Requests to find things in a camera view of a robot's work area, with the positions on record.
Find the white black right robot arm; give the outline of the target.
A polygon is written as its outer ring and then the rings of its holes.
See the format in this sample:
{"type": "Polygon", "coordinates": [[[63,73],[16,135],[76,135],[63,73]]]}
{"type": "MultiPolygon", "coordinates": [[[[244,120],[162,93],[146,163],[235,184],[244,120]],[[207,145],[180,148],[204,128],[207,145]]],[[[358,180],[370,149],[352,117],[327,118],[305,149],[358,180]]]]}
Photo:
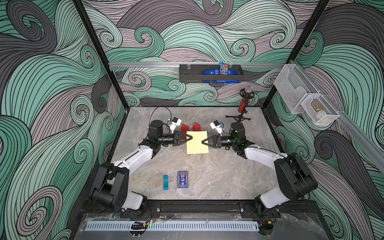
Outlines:
{"type": "Polygon", "coordinates": [[[259,214],[286,202],[299,200],[318,188],[316,178],[301,155],[277,153],[256,145],[247,139],[242,123],[232,123],[227,136],[223,135],[220,122],[214,121],[210,127],[217,134],[203,140],[203,145],[214,149],[232,149],[238,156],[275,171],[278,186],[255,198],[255,208],[259,214]]]}

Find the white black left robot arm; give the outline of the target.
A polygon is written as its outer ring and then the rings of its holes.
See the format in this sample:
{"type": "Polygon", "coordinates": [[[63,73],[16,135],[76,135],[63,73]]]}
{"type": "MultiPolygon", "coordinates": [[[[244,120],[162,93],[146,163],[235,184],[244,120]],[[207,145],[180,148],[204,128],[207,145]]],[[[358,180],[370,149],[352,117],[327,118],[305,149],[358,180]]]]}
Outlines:
{"type": "Polygon", "coordinates": [[[171,123],[170,132],[163,133],[163,123],[150,123],[147,136],[138,148],[128,156],[114,163],[103,163],[96,174],[90,190],[90,200],[113,210],[146,211],[147,197],[129,190],[130,176],[144,163],[153,159],[162,146],[181,146],[193,139],[192,136],[176,131],[179,124],[171,123]]]}

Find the yellow square paper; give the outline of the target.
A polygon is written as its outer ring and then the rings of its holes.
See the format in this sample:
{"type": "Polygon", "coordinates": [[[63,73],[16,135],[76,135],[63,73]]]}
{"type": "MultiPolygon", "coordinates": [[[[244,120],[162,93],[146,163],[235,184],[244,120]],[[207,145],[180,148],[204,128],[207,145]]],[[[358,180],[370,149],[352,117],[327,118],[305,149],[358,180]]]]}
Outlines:
{"type": "Polygon", "coordinates": [[[192,139],[187,142],[187,154],[208,154],[209,147],[202,144],[202,141],[208,137],[207,131],[187,131],[187,135],[192,136],[192,139]]]}

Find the red square paper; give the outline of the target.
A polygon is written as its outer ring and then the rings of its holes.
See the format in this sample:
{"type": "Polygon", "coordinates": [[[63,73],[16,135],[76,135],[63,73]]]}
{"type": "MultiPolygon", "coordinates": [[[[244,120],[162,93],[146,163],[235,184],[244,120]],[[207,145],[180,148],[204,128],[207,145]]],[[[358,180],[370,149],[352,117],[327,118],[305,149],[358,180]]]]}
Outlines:
{"type": "Polygon", "coordinates": [[[190,127],[188,125],[182,124],[181,132],[186,134],[189,131],[190,127]]]}
{"type": "Polygon", "coordinates": [[[201,125],[198,123],[194,123],[193,132],[200,132],[200,131],[201,131],[201,125]]]}

